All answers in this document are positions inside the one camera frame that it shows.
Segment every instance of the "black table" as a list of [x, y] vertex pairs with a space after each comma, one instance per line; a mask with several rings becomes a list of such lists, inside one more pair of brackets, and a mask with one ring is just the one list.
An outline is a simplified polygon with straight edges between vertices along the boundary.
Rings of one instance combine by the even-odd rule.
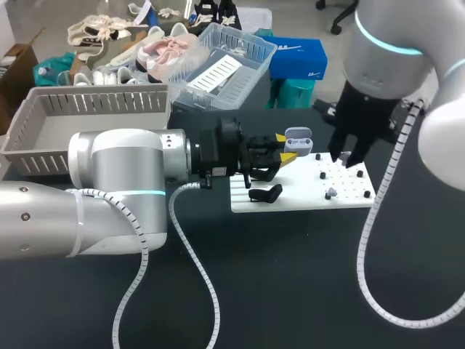
[[[199, 129], [231, 114], [249, 134], [310, 127], [320, 152], [332, 132], [309, 110], [174, 113], [170, 127], [195, 140]], [[424, 168], [417, 133], [375, 224], [366, 271], [380, 304], [413, 319], [444, 311], [465, 290], [465, 195]], [[376, 188], [391, 151], [380, 142], [366, 159]], [[355, 272], [367, 209], [233, 214], [229, 182], [218, 179], [211, 191], [183, 193], [176, 211], [219, 295], [216, 348], [463, 346], [464, 316], [416, 331], [369, 308]], [[0, 263], [0, 348], [110, 348], [113, 316], [139, 263], [139, 255]], [[170, 223], [125, 311], [121, 347], [201, 349], [212, 326], [208, 290]]]

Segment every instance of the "clear plastic basket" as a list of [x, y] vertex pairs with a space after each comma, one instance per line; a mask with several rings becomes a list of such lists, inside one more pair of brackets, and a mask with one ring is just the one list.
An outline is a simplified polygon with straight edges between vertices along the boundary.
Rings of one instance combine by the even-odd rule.
[[[258, 36], [217, 23], [210, 24], [198, 38], [200, 45], [189, 48], [161, 79], [171, 87], [171, 101], [201, 110], [238, 109], [268, 69], [278, 47]], [[205, 48], [210, 50], [207, 60]], [[210, 93], [187, 86], [225, 55], [242, 66], [224, 86]]]

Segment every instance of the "cardboard box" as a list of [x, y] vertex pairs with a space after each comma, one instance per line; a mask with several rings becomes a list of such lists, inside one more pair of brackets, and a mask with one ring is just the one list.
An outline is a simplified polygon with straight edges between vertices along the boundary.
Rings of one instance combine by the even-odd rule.
[[263, 36], [278, 45], [270, 63], [272, 79], [323, 80], [328, 58], [320, 40]]
[[16, 110], [35, 86], [33, 68], [39, 62], [32, 44], [41, 32], [29, 44], [15, 44], [6, 54], [16, 59], [0, 78], [0, 135], [7, 133]]

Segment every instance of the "white spiral cable wrap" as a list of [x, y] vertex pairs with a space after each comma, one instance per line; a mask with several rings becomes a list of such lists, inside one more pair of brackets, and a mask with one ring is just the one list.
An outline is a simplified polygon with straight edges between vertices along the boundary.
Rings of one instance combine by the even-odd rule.
[[214, 326], [213, 326], [213, 333], [211, 334], [210, 342], [207, 345], [206, 349], [213, 349], [213, 347], [215, 346], [215, 342], [217, 341], [218, 333], [219, 333], [219, 302], [218, 302], [217, 293], [215, 292], [215, 289], [213, 285], [211, 284], [209, 276], [206, 274], [205, 269], [203, 269], [201, 262], [198, 260], [193, 248], [189, 244], [189, 241], [186, 239], [184, 233], [182, 232], [181, 226], [179, 225], [176, 215], [174, 213], [174, 201], [176, 200], [176, 197], [178, 197], [180, 193], [182, 193], [185, 190], [200, 189], [200, 188], [201, 188], [200, 183], [189, 183], [189, 184], [182, 185], [181, 187], [176, 189], [175, 192], [171, 195], [171, 198], [169, 199], [168, 210], [169, 210], [169, 216], [171, 217], [171, 221], [173, 222], [174, 227], [176, 228], [176, 231], [182, 240], [182, 243], [186, 247], [187, 252], [189, 252], [189, 255], [194, 261], [195, 266], [197, 267], [198, 271], [200, 271], [203, 277], [203, 280], [205, 280], [205, 284], [209, 288], [209, 291], [210, 291], [211, 300], [213, 301], [213, 309], [214, 309]]
[[394, 176], [397, 165], [399, 164], [400, 157], [407, 142], [408, 136], [412, 130], [413, 124], [415, 124], [416, 117], [419, 115], [421, 109], [424, 107], [423, 100], [418, 100], [412, 107], [410, 114], [405, 120], [404, 126], [400, 132], [400, 136], [395, 145], [394, 152], [392, 153], [391, 160], [387, 167], [386, 173], [384, 174], [381, 186], [379, 187], [378, 194], [376, 195], [375, 202], [368, 213], [368, 217], [365, 221], [365, 226], [363, 227], [362, 238], [358, 246], [357, 254], [357, 277], [358, 283], [360, 285], [360, 290], [363, 293], [363, 296], [367, 300], [368, 304], [384, 319], [389, 322], [405, 327], [408, 329], [428, 329], [431, 327], [436, 327], [442, 324], [445, 324], [449, 320], [455, 318], [461, 311], [465, 308], [465, 293], [458, 299], [458, 301], [447, 309], [444, 313], [441, 313], [438, 316], [432, 318], [427, 318], [425, 320], [404, 320], [403, 318], [398, 318], [397, 316], [388, 313], [383, 309], [377, 301], [373, 298], [368, 289], [368, 285], [365, 279], [365, 255], [366, 247], [368, 245], [368, 238], [370, 237], [371, 228], [373, 227], [376, 215], [378, 214], [379, 208], [383, 202], [384, 195], [386, 194], [389, 185], [391, 184], [392, 177]]
[[113, 320], [113, 331], [112, 331], [113, 348], [119, 349], [119, 340], [118, 340], [119, 324], [121, 322], [121, 317], [123, 316], [124, 308], [126, 307], [126, 304], [129, 301], [129, 298], [132, 296], [137, 286], [140, 284], [142, 278], [144, 277], [145, 271], [147, 270], [147, 265], [148, 265], [147, 241], [145, 240], [144, 233], [142, 232], [142, 229], [140, 228], [140, 224], [137, 221], [137, 218], [131, 213], [131, 211], [126, 206], [124, 206], [124, 204], [122, 204], [117, 199], [113, 198], [111, 194], [108, 194], [104, 191], [97, 190], [97, 189], [81, 189], [79, 192], [85, 196], [93, 196], [96, 198], [101, 198], [105, 200], [106, 202], [109, 202], [110, 204], [112, 204], [117, 209], [119, 209], [121, 213], [126, 216], [126, 219], [131, 223], [132, 227], [134, 228], [135, 233], [139, 237], [140, 247], [142, 250], [142, 260], [140, 262], [139, 271], [137, 272], [136, 278], [133, 280], [131, 286], [128, 288], [128, 290], [124, 294], [123, 299], [120, 301], [118, 310], [116, 311], [115, 318]]

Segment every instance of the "gray plastic basket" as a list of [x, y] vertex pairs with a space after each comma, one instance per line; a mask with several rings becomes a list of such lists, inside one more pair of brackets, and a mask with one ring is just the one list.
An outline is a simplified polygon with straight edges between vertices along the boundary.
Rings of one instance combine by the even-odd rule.
[[29, 92], [0, 149], [24, 176], [68, 171], [68, 143], [77, 132], [165, 129], [166, 84], [39, 87]]

